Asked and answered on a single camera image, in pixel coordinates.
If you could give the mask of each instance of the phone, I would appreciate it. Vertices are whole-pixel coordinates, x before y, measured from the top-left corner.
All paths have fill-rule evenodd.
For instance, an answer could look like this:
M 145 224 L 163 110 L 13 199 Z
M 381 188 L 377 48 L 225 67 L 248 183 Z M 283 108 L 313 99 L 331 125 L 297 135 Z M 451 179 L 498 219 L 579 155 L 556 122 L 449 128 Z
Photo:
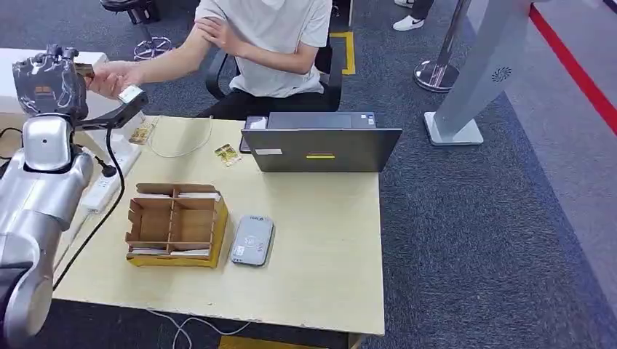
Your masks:
M 266 264 L 273 233 L 274 222 L 270 218 L 252 215 L 242 217 L 229 258 L 234 263 L 258 267 Z
M 244 129 L 265 129 L 268 126 L 268 116 L 249 116 L 244 123 Z M 250 148 L 244 136 L 240 140 L 240 153 L 250 154 Z

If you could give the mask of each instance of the black cable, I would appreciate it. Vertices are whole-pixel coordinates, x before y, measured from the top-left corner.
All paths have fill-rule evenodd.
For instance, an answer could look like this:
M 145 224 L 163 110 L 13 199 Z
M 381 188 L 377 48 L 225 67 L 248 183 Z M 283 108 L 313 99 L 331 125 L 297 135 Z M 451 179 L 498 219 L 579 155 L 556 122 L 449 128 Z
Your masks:
M 116 160 L 116 156 L 114 155 L 114 151 L 111 149 L 111 130 L 112 130 L 111 127 L 107 128 L 107 135 L 106 135 L 105 143 L 107 145 L 107 152 L 109 153 L 109 157 L 114 162 L 114 166 L 118 170 L 118 176 L 120 176 L 120 194 L 118 195 L 118 198 L 116 199 L 114 204 L 111 205 L 111 208 L 109 209 L 109 211 L 107 211 L 107 213 L 105 214 L 105 217 L 103 217 L 103 219 L 97 224 L 97 226 L 94 229 L 92 229 L 92 232 L 88 235 L 86 240 L 84 240 L 84 242 L 81 244 L 81 246 L 77 249 L 77 252 L 75 252 L 75 254 L 71 258 L 71 260 L 68 261 L 68 263 L 66 264 L 66 267 L 64 268 L 64 270 L 60 274 L 60 277 L 58 277 L 58 280 L 54 284 L 54 287 L 53 287 L 54 291 L 56 290 L 56 288 L 58 287 L 58 285 L 60 284 L 60 282 L 62 281 L 62 279 L 66 275 L 66 273 L 68 272 L 68 270 L 71 268 L 71 266 L 73 265 L 73 263 L 75 262 L 75 260 L 77 259 L 77 257 L 81 253 L 81 251 L 84 250 L 84 247 L 86 247 L 86 245 L 88 245 L 88 242 L 90 242 L 92 237 L 100 229 L 100 227 L 103 225 L 103 223 L 105 223 L 105 221 L 109 218 L 111 213 L 116 209 L 116 206 L 118 206 L 118 204 L 120 203 L 120 200 L 122 199 L 122 196 L 124 195 L 124 175 L 122 174 L 122 169 L 120 169 L 120 164 L 118 164 L 118 160 Z
M 4 136 L 4 133 L 6 131 L 17 131 L 17 132 L 19 132 L 19 133 L 21 133 L 23 135 L 22 130 L 16 129 L 14 127 L 7 127 L 6 129 L 3 129 L 2 131 L 0 131 L 0 138 L 2 138 L 2 136 Z M 9 157 L 0 156 L 0 160 L 10 160 L 10 159 L 11 159 L 11 156 L 9 156 Z

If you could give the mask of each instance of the wooden table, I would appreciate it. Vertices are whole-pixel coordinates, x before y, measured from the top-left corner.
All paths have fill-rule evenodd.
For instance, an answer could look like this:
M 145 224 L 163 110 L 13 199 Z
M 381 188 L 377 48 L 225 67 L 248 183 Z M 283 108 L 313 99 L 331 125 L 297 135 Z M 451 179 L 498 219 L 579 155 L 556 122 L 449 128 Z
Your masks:
M 262 173 L 250 155 L 225 167 L 214 150 L 226 143 L 237 149 L 242 125 L 162 118 L 153 138 L 158 152 L 191 149 L 213 127 L 210 141 L 176 159 L 164 159 L 144 147 L 120 205 L 54 296 L 347 332 L 350 348 L 359 347 L 365 334 L 383 335 L 378 175 Z M 210 183 L 223 194 L 230 219 L 218 268 L 139 268 L 125 260 L 128 202 L 139 182 Z M 271 254 L 262 268 L 228 261 L 234 229 L 245 214 L 269 216 L 276 226 Z M 100 218 L 85 222 L 69 255 Z

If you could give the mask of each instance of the chair wheel base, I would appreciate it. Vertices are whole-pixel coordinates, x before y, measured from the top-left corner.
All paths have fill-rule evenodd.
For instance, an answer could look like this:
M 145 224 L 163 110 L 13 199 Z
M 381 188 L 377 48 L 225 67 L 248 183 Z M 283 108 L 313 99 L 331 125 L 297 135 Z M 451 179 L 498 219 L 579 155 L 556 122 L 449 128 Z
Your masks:
M 135 60 L 151 60 L 161 53 L 172 49 L 172 42 L 165 37 L 155 37 L 152 41 L 144 40 L 133 50 Z

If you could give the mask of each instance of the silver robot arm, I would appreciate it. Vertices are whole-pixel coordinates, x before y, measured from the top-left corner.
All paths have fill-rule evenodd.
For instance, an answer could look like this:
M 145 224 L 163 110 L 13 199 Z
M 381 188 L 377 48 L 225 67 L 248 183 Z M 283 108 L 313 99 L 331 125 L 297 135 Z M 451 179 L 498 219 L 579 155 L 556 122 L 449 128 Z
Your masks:
M 88 114 L 79 52 L 50 46 L 13 65 L 17 96 L 28 119 L 23 148 L 0 180 L 0 348 L 19 348 L 43 326 L 52 301 L 53 262 L 93 171 L 73 143 L 75 131 L 123 127 L 147 104 L 138 87 L 96 119 Z

